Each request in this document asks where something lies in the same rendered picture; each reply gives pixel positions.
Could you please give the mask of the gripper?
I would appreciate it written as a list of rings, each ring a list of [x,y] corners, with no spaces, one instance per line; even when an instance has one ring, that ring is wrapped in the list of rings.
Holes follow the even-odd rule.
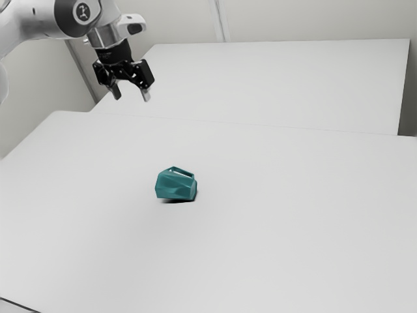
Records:
[[[127,40],[107,49],[95,49],[98,59],[93,63],[93,70],[100,85],[103,85],[113,95],[115,100],[121,98],[116,77],[108,72],[104,65],[113,66],[122,64],[125,80],[139,88],[143,100],[151,99],[150,88],[154,83],[154,76],[145,59],[134,62],[132,51]]]

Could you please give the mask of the teal faceted mug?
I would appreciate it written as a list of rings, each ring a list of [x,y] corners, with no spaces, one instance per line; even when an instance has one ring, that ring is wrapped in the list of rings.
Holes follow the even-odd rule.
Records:
[[[158,174],[154,189],[160,199],[194,201],[197,181],[193,173],[172,166]]]

